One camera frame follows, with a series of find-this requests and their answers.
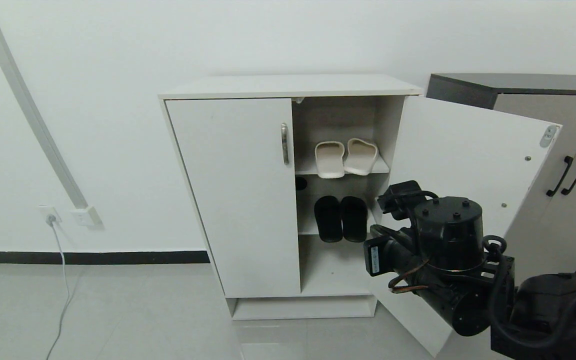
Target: power cord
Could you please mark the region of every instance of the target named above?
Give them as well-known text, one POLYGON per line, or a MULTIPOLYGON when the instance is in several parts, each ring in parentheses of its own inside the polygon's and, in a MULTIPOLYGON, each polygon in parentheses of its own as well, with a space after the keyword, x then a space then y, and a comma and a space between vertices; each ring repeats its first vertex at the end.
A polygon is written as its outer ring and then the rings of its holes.
POLYGON ((63 309, 61 310, 61 316, 59 317, 59 330, 57 331, 57 337, 55 337, 54 342, 50 347, 50 351, 48 351, 48 355, 46 355, 46 360, 50 358, 50 354, 53 353, 53 349, 57 344, 57 340, 59 340, 59 337, 61 337, 62 335, 62 325, 64 325, 64 314, 66 314, 66 309, 68 308, 68 305, 70 305, 71 303, 71 290, 68 288, 68 280, 66 280, 66 258, 64 257, 64 251, 62 251, 62 244, 59 242, 59 236, 57 236, 57 230, 55 230, 55 221, 57 221, 55 215, 50 214, 46 216, 46 224, 48 224, 48 226, 50 226, 50 228, 52 229, 54 239, 55 241, 57 241, 57 248, 59 248, 59 255, 61 255, 61 269, 63 273, 63 283, 66 284, 67 297, 66 297, 66 303, 64 303, 63 309))

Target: gray cabinet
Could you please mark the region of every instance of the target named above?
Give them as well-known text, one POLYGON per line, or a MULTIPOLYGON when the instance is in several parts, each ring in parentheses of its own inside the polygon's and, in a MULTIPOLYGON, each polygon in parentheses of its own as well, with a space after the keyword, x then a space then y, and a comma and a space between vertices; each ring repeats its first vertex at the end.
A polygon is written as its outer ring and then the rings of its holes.
POLYGON ((576 75, 434 74, 427 96, 562 125, 505 237, 518 281, 575 271, 576 75))

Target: floor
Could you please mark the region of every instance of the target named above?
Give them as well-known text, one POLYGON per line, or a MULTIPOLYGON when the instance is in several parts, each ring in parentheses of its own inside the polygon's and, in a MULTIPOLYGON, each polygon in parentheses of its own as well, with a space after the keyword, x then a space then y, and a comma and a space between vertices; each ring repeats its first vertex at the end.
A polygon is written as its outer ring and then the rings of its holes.
MULTIPOLYGON (((375 317, 231 321, 208 264, 66 267, 73 296, 51 360, 427 360, 375 317)), ((66 289, 60 265, 0 264, 0 360, 43 360, 66 289)), ((439 360, 504 359, 487 332, 451 335, 439 360)))

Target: white shoe cabinet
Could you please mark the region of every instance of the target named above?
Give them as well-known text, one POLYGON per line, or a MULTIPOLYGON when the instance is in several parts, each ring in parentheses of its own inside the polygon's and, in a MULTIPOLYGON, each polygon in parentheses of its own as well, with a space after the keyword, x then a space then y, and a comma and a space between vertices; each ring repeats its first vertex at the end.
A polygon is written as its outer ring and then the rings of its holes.
POLYGON ((416 180, 476 201, 484 233, 503 237, 559 126, 421 94, 377 74, 207 77, 160 94, 233 319, 372 317, 379 301, 432 355, 441 350, 448 324, 414 294, 390 293, 394 274, 368 276, 361 243, 322 242, 315 201, 361 197, 368 225, 398 229, 409 221, 382 215, 375 197, 416 180), (377 144, 372 173, 318 178, 314 146, 352 138, 377 144))

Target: slipper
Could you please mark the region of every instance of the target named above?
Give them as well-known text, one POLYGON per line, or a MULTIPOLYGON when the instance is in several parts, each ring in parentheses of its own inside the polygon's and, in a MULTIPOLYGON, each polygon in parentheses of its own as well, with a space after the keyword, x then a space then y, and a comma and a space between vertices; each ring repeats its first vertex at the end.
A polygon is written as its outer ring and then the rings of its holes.
POLYGON ((343 237, 353 243, 366 240, 368 234, 368 207, 358 197, 346 196, 341 200, 341 221, 343 221, 343 237))
POLYGON ((315 202, 315 220, 322 241, 336 243, 341 240, 341 212, 336 197, 323 196, 315 202))
POLYGON ((350 174, 366 176, 373 170, 378 156, 377 145, 354 137, 348 140, 348 157, 343 168, 350 174))
POLYGON ((339 141, 322 141, 315 146, 317 175, 322 179, 344 176, 344 144, 339 141))

